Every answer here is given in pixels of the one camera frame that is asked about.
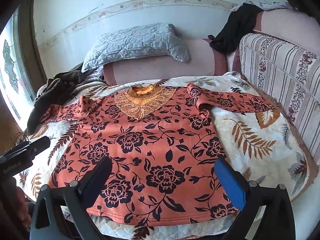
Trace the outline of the person's left hand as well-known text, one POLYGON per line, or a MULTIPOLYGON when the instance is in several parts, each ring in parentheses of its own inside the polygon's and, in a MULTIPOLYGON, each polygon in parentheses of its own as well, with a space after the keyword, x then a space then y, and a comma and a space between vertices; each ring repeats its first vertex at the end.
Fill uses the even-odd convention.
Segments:
POLYGON ((25 200, 25 193, 16 185, 15 178, 11 178, 8 181, 6 195, 10 206, 13 208, 14 214, 23 227, 28 228, 31 225, 31 216, 29 215, 27 202, 25 200))

